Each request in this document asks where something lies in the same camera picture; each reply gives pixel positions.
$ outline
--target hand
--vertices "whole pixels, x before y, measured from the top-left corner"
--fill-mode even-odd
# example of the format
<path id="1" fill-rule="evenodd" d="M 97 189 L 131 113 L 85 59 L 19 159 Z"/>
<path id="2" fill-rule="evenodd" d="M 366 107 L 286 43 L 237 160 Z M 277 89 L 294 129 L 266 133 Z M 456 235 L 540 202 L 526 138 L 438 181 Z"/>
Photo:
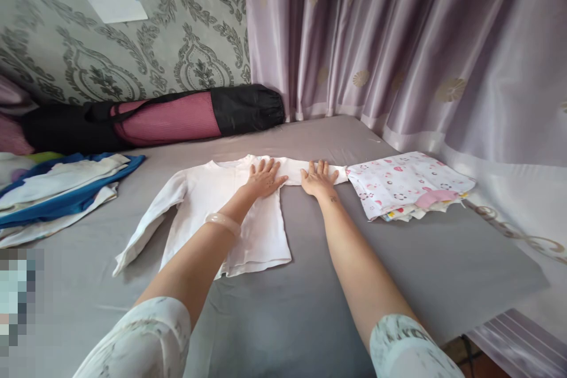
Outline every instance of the hand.
<path id="1" fill-rule="evenodd" d="M 250 176 L 248 182 L 243 186 L 246 190 L 256 198 L 267 197 L 273 194 L 288 179 L 287 176 L 281 176 L 276 179 L 280 163 L 273 163 L 273 158 L 268 161 L 261 160 L 258 164 L 258 170 L 254 164 L 250 166 Z"/>
<path id="2" fill-rule="evenodd" d="M 319 201 L 328 197 L 332 202 L 338 200 L 338 195 L 333 185 L 338 178 L 338 170 L 329 176 L 329 163 L 319 160 L 317 172 L 315 172 L 315 164 L 309 162 L 309 173 L 301 170 L 301 187 L 308 195 L 313 195 Z"/>

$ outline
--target mattress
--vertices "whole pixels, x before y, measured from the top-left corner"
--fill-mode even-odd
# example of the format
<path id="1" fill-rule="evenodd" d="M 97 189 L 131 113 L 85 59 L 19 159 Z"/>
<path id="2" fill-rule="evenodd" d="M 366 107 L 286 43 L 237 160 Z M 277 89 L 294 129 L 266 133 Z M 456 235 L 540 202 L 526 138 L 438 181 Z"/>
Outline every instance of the mattress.
<path id="1" fill-rule="evenodd" d="M 44 271 L 36 275 L 27 335 L 10 348 L 10 377 L 71 376 L 132 306 L 158 272 L 177 210 L 167 213 L 117 278 L 111 276 L 114 257 L 175 172 L 247 154 L 353 165 L 397 152 L 356 119 L 339 116 L 128 154 L 148 158 L 120 183 L 117 199 L 28 246 L 42 256 Z M 344 183 L 336 189 L 438 344 L 547 285 L 534 261 L 468 208 L 454 205 L 409 223 L 369 223 L 353 187 Z M 284 187 L 281 202 L 292 262 L 212 284 L 191 336 L 185 376 L 374 374 L 333 270 L 316 200 L 301 187 Z"/>

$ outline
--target black bag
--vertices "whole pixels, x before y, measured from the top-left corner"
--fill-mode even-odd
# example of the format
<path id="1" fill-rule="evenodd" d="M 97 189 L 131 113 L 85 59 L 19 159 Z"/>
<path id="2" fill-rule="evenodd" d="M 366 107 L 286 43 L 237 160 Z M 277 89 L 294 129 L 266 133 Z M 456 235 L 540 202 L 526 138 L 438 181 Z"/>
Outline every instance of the black bag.
<path id="1" fill-rule="evenodd" d="M 125 113 L 117 113 L 123 102 L 45 105 L 21 117 L 21 125 L 26 140 L 37 152 L 88 155 L 124 151 L 135 146 L 116 133 L 116 124 L 150 105 L 168 103 L 203 91 L 165 94 Z M 281 96 L 261 84 L 213 88 L 210 96 L 221 136 L 262 131 L 285 120 Z"/>

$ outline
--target blue garment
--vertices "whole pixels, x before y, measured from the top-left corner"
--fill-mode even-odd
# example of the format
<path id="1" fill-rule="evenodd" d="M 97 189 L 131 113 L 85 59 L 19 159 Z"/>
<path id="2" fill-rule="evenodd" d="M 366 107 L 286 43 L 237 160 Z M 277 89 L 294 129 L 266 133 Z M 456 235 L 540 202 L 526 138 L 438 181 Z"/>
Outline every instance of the blue garment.
<path id="1" fill-rule="evenodd" d="M 51 170 L 51 168 L 55 164 L 67 164 L 70 162 L 82 161 L 84 159 L 90 159 L 91 161 L 100 161 L 101 159 L 109 157 L 111 155 L 114 154 L 106 152 L 104 154 L 88 155 L 86 157 L 81 154 L 74 154 L 69 155 L 68 157 L 42 162 L 41 164 L 38 164 L 34 168 L 29 170 L 18 181 L 9 185 L 6 189 L 8 189 L 9 191 L 18 186 L 22 186 L 24 184 L 25 178 L 32 177 L 34 175 L 45 174 L 46 172 Z M 14 226 L 25 226 L 26 224 L 36 223 L 38 221 L 52 221 L 63 216 L 77 214 L 85 211 L 93 203 L 96 194 L 103 186 L 120 180 L 124 176 L 127 176 L 132 171 L 136 170 L 140 166 L 142 161 L 146 158 L 144 155 L 140 155 L 138 157 L 125 155 L 125 157 L 129 158 L 130 162 L 126 164 L 126 168 L 119 170 L 115 175 L 99 179 L 72 192 L 49 199 L 40 204 L 28 207 L 24 210 L 16 211 L 15 213 L 9 214 L 7 216 L 0 217 L 0 229 Z M 8 192 L 6 189 L 4 189 L 4 191 L 2 191 L 0 194 L 4 195 L 6 192 Z"/>
<path id="2" fill-rule="evenodd" d="M 51 170 L 53 166 L 56 164 L 71 164 L 72 162 L 79 162 L 79 161 L 83 161 L 84 159 L 88 159 L 90 161 L 100 161 L 101 159 L 111 157 L 112 155 L 114 154 L 110 152 L 105 152 L 104 154 L 99 154 L 99 155 L 86 155 L 86 156 L 82 154 L 73 154 L 73 155 L 68 155 L 66 157 L 50 159 L 49 161 L 41 162 L 31 170 L 28 170 L 25 174 L 22 174 L 22 176 L 19 179 L 17 179 L 15 182 L 9 184 L 4 189 L 2 189 L 0 191 L 0 198 L 2 198 L 6 193 L 10 192 L 11 190 L 16 189 L 19 186 L 22 186 L 25 183 L 24 179 L 33 177 L 35 175 L 45 174 L 46 172 Z"/>

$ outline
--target pixelated blurred area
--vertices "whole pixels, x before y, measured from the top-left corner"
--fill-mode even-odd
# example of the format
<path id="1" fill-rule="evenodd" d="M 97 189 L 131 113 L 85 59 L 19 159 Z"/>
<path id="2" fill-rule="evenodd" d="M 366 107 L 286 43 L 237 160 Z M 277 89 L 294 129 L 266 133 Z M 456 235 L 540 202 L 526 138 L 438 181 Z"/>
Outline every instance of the pixelated blurred area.
<path id="1" fill-rule="evenodd" d="M 35 283 L 43 270 L 42 249 L 0 250 L 0 357 L 34 322 Z"/>

